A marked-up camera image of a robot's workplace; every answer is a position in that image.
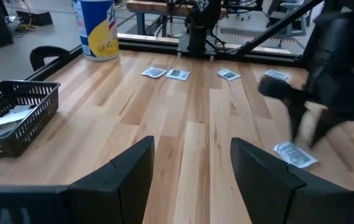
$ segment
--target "wooden table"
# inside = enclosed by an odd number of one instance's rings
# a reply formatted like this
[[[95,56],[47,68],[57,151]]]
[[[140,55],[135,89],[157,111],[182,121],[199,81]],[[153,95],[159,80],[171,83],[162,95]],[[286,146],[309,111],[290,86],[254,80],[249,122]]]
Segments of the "wooden table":
[[[165,17],[170,15],[167,3],[165,2],[129,0],[127,1],[126,5],[127,5],[127,9],[130,12],[135,12],[136,14],[137,34],[139,35],[145,35],[145,13],[157,14]],[[180,8],[178,8],[178,6],[179,5],[177,4],[172,13],[174,16],[185,17],[189,14],[189,11],[192,9],[192,6],[182,6]],[[225,16],[226,16],[226,9],[221,9],[220,19],[224,18]]]
[[[186,82],[141,75],[147,67],[191,71]],[[216,75],[229,68],[233,82]],[[119,59],[79,56],[48,78],[60,82],[60,108],[17,159],[0,159],[0,184],[69,184],[144,136],[155,136],[155,171],[144,223],[250,223],[233,176],[230,140],[239,137],[273,154],[289,138],[281,102],[257,92],[263,73],[305,70],[121,51]],[[308,140],[321,107],[308,104],[300,141]],[[354,190],[354,123],[335,128],[309,152],[309,172]]]

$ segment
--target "wire basket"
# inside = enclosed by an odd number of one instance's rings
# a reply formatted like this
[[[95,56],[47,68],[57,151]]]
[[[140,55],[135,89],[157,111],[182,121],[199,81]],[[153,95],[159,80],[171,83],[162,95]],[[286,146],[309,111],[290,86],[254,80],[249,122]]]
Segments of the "wire basket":
[[[59,83],[31,81],[0,82],[0,117],[17,105],[34,109],[5,136],[0,137],[0,157],[20,156],[58,110]]]

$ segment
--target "white cylindrical container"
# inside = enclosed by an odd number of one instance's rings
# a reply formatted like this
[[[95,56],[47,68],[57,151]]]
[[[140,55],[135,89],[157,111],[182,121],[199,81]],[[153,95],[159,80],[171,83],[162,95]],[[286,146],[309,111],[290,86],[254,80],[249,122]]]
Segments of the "white cylindrical container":
[[[104,61],[119,55],[114,0],[73,0],[83,54]]]

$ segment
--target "card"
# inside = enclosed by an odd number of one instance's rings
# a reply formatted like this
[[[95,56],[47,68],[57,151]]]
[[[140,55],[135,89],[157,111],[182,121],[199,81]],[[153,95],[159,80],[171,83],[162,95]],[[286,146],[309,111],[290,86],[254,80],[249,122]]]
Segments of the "card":
[[[290,74],[276,70],[268,70],[265,75],[269,75],[270,77],[274,77],[280,80],[287,80],[290,77]]]
[[[237,78],[240,78],[241,75],[235,73],[235,72],[232,72],[231,70],[229,69],[223,69],[219,72],[217,72],[217,75],[225,78],[226,80],[228,80],[229,82],[232,81],[232,80],[235,80]]]
[[[161,69],[161,68],[155,68],[155,67],[150,67],[144,72],[142,72],[142,75],[146,75],[152,78],[159,78],[163,74],[165,74],[167,70]]]
[[[277,144],[274,150],[282,157],[288,164],[293,164],[298,168],[306,168],[318,160],[306,153],[291,142],[284,142]]]
[[[170,70],[166,77],[169,78],[174,78],[174,79],[178,79],[178,80],[182,80],[182,81],[186,81],[189,77],[190,72],[186,72],[183,70],[177,70],[177,69],[172,69]]]

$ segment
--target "concrete floor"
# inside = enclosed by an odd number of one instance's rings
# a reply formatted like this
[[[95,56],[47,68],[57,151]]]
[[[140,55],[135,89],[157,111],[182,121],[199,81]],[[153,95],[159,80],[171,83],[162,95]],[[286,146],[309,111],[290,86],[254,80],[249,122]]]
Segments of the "concrete floor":
[[[264,11],[270,5],[271,0],[264,1]],[[72,9],[71,0],[26,0],[30,9],[33,12],[49,11],[54,22],[53,25],[39,27],[39,29],[31,34],[23,35],[22,37],[14,38],[14,44],[0,48],[0,81],[8,79],[23,80],[33,73],[33,69],[29,63],[30,51],[41,45],[54,45],[67,50],[72,50],[80,45],[78,36],[77,23],[75,14]],[[6,2],[7,10],[10,15],[16,14],[16,10],[27,9],[26,5],[21,0],[10,0]],[[268,18],[262,12],[250,12],[250,20],[247,20],[248,14],[243,16],[246,18],[244,21],[236,19],[231,16],[229,19],[224,18],[218,23],[218,29],[222,27],[233,27],[237,29],[248,30],[266,30]],[[146,14],[146,24],[149,25],[157,15]],[[118,27],[118,32],[126,33],[136,25],[136,17],[133,13],[127,10],[116,11],[117,23],[122,23]],[[14,26],[10,25],[9,28],[14,30]],[[175,20],[173,27],[174,34],[181,34],[185,32],[186,28],[183,25],[183,20]],[[310,36],[313,25],[308,29],[306,37],[296,37],[296,39],[303,45]],[[231,44],[244,44],[250,39],[230,37],[222,35],[218,32],[219,38]],[[277,47],[277,42],[267,41],[262,44],[266,47]],[[282,46],[289,47],[292,53],[301,54],[303,49],[298,44],[295,46]]]

